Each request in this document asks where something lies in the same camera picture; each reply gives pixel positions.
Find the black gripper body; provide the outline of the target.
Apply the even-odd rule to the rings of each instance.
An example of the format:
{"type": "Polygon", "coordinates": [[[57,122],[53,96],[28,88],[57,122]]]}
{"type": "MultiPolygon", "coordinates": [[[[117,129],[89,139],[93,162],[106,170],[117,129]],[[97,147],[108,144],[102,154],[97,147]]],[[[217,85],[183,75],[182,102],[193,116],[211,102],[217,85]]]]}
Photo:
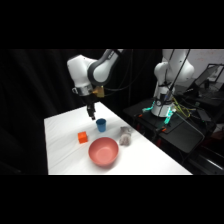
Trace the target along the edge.
{"type": "Polygon", "coordinates": [[[87,97],[87,108],[91,110],[95,110],[95,102],[97,101],[97,97],[95,94],[91,94],[87,97]]]}

